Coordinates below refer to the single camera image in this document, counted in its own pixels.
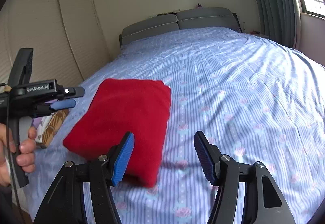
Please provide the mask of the folded brown checked garment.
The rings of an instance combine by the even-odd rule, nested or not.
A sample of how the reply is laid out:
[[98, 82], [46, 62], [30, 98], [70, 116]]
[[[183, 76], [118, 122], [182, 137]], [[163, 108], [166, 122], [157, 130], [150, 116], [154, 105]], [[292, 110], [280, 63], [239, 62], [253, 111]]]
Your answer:
[[65, 121], [65, 119], [67, 118], [67, 116], [69, 115], [70, 111], [69, 110], [60, 110], [53, 115], [53, 119], [52, 119], [52, 125], [54, 128], [54, 135], [52, 138], [50, 138], [49, 143], [46, 145], [40, 145], [41, 148], [48, 148], [50, 143], [52, 142], [53, 138], [55, 137], [55, 135], [58, 133], [60, 127], [62, 126], [63, 122]]

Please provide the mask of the beige closet doors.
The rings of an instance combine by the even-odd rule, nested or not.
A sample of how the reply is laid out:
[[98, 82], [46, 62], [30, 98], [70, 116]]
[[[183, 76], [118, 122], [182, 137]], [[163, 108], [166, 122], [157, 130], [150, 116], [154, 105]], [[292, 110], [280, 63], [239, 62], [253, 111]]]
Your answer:
[[1, 9], [1, 82], [20, 48], [33, 48], [31, 80], [75, 86], [110, 61], [94, 0], [7, 0]]

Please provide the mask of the folded white patterned garment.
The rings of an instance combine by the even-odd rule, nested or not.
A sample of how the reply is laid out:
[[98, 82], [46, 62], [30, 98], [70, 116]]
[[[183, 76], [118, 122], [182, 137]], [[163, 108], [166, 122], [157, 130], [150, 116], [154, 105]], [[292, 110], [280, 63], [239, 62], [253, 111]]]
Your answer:
[[40, 145], [49, 143], [50, 138], [53, 137], [55, 131], [52, 125], [53, 115], [45, 116], [45, 120], [36, 129], [36, 142]]

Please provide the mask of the folded lilac garment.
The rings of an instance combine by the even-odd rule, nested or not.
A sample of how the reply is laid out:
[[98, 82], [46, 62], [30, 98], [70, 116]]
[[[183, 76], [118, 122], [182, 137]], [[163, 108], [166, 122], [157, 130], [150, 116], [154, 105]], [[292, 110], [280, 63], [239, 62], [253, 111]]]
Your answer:
[[44, 120], [45, 120], [45, 117], [34, 118], [32, 125], [34, 126], [35, 129], [37, 129], [39, 127], [39, 125], [41, 125]]

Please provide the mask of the teal curtain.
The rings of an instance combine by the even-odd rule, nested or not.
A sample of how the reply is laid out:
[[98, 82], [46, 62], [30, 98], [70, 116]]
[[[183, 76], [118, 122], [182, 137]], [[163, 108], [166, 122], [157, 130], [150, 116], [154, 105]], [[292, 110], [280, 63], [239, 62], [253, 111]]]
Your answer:
[[256, 0], [261, 32], [281, 45], [297, 48], [301, 19], [299, 0]]

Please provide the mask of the blue floral bed sheet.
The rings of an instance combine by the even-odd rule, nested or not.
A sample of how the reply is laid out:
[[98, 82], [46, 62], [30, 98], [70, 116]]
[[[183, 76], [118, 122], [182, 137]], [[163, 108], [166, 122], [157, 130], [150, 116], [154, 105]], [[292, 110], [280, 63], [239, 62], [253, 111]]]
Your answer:
[[24, 189], [36, 216], [57, 172], [84, 159], [62, 144], [108, 78], [161, 80], [171, 115], [158, 181], [150, 189], [121, 182], [112, 190], [123, 223], [206, 223], [217, 191], [193, 145], [202, 131], [237, 162], [263, 162], [296, 223], [324, 199], [324, 67], [271, 40], [222, 27], [190, 29], [133, 42], [83, 82], [77, 101]]

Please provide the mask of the red sweater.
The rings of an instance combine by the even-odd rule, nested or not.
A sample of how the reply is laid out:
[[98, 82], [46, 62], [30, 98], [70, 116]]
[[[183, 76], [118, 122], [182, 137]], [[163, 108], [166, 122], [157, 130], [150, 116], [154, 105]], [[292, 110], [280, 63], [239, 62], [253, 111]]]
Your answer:
[[134, 149], [125, 180], [152, 188], [158, 179], [170, 107], [171, 89], [162, 81], [106, 79], [63, 145], [93, 160], [131, 132]]

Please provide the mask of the grey padded headboard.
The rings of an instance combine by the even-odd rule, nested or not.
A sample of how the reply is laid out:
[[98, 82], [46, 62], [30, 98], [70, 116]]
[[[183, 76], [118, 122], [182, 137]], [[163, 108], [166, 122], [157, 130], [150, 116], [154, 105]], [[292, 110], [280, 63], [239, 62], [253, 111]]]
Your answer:
[[159, 14], [129, 25], [119, 35], [119, 44], [125, 46], [134, 41], [172, 31], [205, 27], [225, 27], [239, 33], [242, 32], [237, 14], [229, 9], [223, 7], [196, 8]]

